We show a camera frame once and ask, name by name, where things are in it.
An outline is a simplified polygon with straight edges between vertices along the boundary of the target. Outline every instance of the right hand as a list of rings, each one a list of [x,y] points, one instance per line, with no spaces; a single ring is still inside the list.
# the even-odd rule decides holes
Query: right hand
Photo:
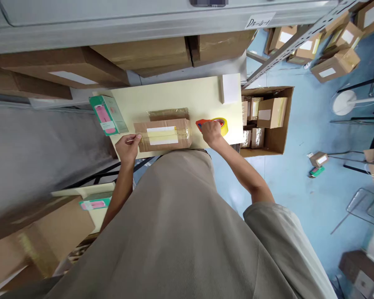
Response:
[[[224,143],[220,129],[220,123],[215,121],[203,123],[201,127],[205,142],[214,150],[217,150]]]

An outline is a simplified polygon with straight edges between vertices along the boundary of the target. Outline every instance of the open cardboard box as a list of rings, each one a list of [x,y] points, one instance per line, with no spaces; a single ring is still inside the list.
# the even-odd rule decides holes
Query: open cardboard box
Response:
[[[294,88],[292,86],[263,87],[255,89],[245,89],[241,91],[242,96],[263,97],[263,100],[283,97],[287,98],[283,126],[274,129],[266,128],[263,148],[241,148],[241,156],[247,158],[256,156],[279,155],[284,153],[285,142],[287,141],[288,122],[290,120],[293,91]]]

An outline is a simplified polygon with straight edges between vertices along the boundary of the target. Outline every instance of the pink product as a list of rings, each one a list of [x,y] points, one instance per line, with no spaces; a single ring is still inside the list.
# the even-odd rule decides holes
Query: pink product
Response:
[[[106,123],[111,121],[111,118],[108,115],[107,110],[105,109],[104,105],[97,105],[94,107],[94,109],[97,111],[98,118],[102,123]],[[115,133],[115,128],[112,129],[106,129],[105,132],[107,134]]]

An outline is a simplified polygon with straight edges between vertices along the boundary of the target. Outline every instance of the green product box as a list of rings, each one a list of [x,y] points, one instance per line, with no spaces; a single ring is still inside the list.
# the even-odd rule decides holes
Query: green product box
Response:
[[[89,101],[106,136],[129,132],[114,98],[94,96]]]
[[[107,208],[112,198],[112,192],[92,194],[79,202],[85,211]]]

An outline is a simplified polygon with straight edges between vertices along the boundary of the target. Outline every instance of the green box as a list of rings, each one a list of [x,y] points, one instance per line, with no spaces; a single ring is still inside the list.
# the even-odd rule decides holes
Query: green box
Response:
[[[106,136],[129,132],[114,98],[94,96],[89,101]]]

